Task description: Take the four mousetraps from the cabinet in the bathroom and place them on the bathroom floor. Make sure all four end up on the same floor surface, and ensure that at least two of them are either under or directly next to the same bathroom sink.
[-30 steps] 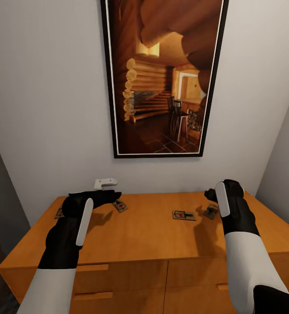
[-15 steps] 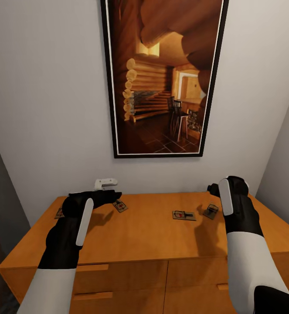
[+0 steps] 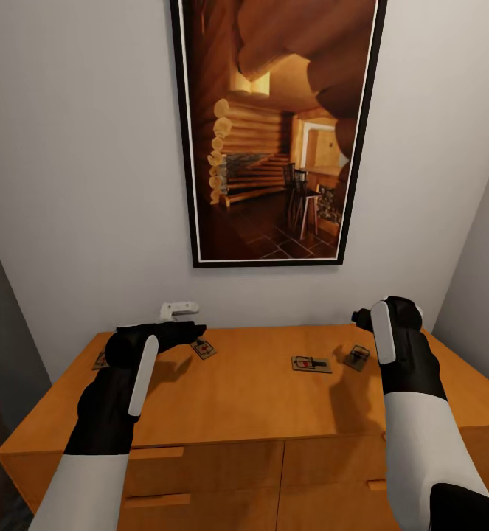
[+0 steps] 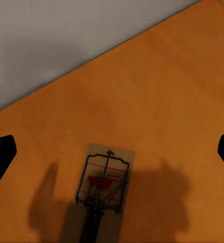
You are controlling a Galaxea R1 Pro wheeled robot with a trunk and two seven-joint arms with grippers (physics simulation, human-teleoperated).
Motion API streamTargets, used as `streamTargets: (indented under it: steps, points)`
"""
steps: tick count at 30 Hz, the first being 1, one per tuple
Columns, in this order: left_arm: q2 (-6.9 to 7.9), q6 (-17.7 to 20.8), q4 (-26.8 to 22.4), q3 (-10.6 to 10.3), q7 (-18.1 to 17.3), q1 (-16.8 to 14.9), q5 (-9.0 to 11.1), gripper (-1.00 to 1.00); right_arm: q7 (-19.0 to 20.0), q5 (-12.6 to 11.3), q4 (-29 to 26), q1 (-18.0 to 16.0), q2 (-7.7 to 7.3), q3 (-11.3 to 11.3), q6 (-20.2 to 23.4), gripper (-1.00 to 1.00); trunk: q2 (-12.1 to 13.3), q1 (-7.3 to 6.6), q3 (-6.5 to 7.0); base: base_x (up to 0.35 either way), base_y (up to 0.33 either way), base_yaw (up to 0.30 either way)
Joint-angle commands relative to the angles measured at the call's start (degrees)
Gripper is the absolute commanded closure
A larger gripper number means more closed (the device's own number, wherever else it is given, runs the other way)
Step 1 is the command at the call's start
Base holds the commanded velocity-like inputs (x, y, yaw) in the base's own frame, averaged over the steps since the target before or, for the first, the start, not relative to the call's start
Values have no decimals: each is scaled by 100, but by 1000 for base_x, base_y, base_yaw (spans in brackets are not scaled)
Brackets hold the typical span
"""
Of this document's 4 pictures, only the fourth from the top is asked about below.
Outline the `mousetrap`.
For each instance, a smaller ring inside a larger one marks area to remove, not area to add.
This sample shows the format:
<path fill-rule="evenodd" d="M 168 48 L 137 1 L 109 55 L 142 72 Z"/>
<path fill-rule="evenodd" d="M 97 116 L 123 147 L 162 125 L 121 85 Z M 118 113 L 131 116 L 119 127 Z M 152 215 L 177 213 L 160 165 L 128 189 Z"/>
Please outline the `mousetrap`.
<path fill-rule="evenodd" d="M 119 243 L 134 156 L 90 143 L 60 243 Z"/>

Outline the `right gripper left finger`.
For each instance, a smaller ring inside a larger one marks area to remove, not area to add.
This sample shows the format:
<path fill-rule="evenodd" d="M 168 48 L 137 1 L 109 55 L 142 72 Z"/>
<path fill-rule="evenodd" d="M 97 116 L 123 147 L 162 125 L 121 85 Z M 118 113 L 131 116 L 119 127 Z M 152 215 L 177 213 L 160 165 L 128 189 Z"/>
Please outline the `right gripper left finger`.
<path fill-rule="evenodd" d="M 17 154 L 17 147 L 12 135 L 0 138 L 0 180 L 7 171 L 15 155 Z"/>

